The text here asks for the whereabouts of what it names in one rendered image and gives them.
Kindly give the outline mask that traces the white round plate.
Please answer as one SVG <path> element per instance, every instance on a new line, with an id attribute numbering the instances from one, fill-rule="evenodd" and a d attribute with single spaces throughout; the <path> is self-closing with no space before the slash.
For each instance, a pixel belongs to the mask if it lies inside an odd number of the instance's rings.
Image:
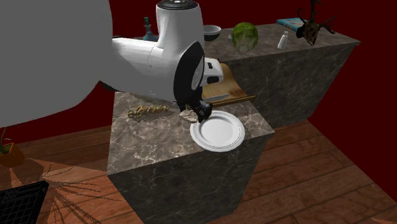
<path id="1" fill-rule="evenodd" d="M 242 144 L 245 128 L 233 114 L 214 110 L 208 119 L 190 125 L 190 135 L 201 148 L 223 153 Z"/>

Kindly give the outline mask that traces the teal bottle vase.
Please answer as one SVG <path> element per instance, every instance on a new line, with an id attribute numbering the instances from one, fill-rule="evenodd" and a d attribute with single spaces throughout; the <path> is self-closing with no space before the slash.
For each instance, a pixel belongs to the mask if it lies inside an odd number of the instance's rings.
<path id="1" fill-rule="evenodd" d="M 145 35 L 143 37 L 143 40 L 157 42 L 158 36 L 152 33 L 151 24 L 148 17 L 144 17 L 144 28 L 145 28 Z"/>

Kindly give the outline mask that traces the white salt shaker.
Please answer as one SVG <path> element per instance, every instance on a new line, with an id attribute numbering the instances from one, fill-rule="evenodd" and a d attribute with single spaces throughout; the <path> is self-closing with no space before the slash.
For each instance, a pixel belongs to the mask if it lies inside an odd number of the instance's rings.
<path id="1" fill-rule="evenodd" d="M 279 43 L 277 45 L 278 49 L 285 49 L 286 48 L 286 44 L 288 41 L 288 31 L 284 31 L 283 35 L 281 36 Z"/>

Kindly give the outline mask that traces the gold script word ornament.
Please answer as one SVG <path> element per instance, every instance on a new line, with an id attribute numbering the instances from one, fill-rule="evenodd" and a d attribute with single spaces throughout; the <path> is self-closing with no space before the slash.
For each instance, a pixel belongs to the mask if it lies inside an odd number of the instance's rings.
<path id="1" fill-rule="evenodd" d="M 153 115 L 162 112 L 168 112 L 169 107 L 166 105 L 150 105 L 150 106 L 143 106 L 140 105 L 136 109 L 130 109 L 127 112 L 127 116 L 129 118 L 143 118 L 146 115 Z"/>

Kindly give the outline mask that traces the dark antlered skull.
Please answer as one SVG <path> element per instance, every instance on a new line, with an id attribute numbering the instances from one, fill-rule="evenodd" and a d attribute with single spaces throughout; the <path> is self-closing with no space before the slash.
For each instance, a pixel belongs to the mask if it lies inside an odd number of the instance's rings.
<path id="1" fill-rule="evenodd" d="M 316 44 L 318 32 L 322 28 L 326 29 L 330 34 L 336 33 L 331 29 L 333 24 L 329 24 L 329 22 L 332 21 L 336 17 L 336 15 L 329 18 L 327 21 L 323 23 L 320 24 L 316 23 L 317 3 L 322 5 L 322 2 L 320 0 L 310 0 L 311 9 L 310 9 L 310 18 L 308 20 L 304 20 L 300 15 L 300 12 L 303 10 L 303 8 L 299 8 L 296 11 L 298 18 L 303 22 L 303 25 L 296 30 L 296 37 L 304 38 L 310 46 L 314 46 Z"/>

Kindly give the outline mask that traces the grey knife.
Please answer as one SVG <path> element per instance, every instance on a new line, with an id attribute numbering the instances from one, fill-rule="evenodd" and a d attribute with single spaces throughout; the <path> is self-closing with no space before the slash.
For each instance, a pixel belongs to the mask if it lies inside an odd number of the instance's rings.
<path id="1" fill-rule="evenodd" d="M 207 98 L 203 98 L 203 101 L 206 102 L 211 102 L 211 101 L 219 101 L 222 100 L 226 97 L 228 97 L 230 94 L 223 94 L 223 95 L 216 95 L 216 96 L 212 96 L 212 97 L 207 97 Z"/>

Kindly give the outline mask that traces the potted plant in orange pot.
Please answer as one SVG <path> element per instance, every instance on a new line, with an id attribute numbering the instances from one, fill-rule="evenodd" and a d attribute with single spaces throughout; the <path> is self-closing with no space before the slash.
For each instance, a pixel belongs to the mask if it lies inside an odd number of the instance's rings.
<path id="1" fill-rule="evenodd" d="M 11 141 L 10 138 L 4 138 L 6 129 L 7 127 L 3 129 L 3 133 L 0 136 L 0 165 L 13 168 L 22 165 L 25 156 L 15 143 L 3 144 L 4 140 Z"/>

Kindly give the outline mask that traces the wooden cutting board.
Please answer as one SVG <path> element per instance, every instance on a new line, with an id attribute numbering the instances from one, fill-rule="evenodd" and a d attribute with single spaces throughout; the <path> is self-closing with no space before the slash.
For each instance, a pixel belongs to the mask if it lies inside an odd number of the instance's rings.
<path id="1" fill-rule="evenodd" d="M 223 81 L 204 86 L 202 92 L 203 100 L 212 103 L 214 107 L 220 107 L 244 101 L 253 102 L 256 99 L 256 95 L 247 95 L 236 82 L 231 69 L 224 63 L 221 63 L 220 66 L 223 70 Z M 228 94 L 228 96 L 220 100 L 206 100 L 206 98 L 225 94 Z"/>

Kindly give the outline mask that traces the blue book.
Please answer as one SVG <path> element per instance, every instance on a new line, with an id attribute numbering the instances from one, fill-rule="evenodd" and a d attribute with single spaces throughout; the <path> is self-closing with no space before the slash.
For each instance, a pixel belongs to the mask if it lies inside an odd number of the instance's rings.
<path id="1" fill-rule="evenodd" d="M 292 31 L 296 32 L 299 27 L 301 27 L 306 20 L 301 20 L 300 18 L 285 18 L 285 19 L 278 19 L 276 21 L 277 24 L 284 26 Z"/>

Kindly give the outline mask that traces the beige crumpled lump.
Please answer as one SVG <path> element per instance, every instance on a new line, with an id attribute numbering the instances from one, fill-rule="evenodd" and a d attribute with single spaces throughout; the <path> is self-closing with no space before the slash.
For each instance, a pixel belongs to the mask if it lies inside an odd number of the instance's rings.
<path id="1" fill-rule="evenodd" d="M 190 123 L 198 122 L 198 116 L 196 112 L 194 112 L 194 110 L 192 110 L 192 108 L 189 107 L 189 105 L 186 105 L 186 108 L 182 112 L 180 112 L 179 117 Z"/>

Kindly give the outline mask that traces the green cabbage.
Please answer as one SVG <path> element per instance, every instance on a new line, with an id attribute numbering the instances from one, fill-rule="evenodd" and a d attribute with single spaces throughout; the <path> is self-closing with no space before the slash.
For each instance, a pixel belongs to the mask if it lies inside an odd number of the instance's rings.
<path id="1" fill-rule="evenodd" d="M 258 30 L 249 22 L 241 22 L 233 28 L 233 47 L 240 53 L 251 51 L 258 43 Z"/>

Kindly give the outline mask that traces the black grid crate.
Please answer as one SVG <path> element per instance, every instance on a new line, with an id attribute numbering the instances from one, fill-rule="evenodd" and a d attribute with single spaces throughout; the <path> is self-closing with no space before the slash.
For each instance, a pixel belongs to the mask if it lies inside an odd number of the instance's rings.
<path id="1" fill-rule="evenodd" d="M 36 224 L 48 187 L 38 181 L 0 191 L 0 224 Z"/>

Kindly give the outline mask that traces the white and dark bowl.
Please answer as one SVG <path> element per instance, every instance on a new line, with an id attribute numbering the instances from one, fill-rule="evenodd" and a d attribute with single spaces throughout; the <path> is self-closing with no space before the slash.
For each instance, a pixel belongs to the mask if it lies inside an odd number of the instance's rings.
<path id="1" fill-rule="evenodd" d="M 217 25 L 204 25 L 204 40 L 205 41 L 214 41 L 221 32 L 221 27 Z"/>

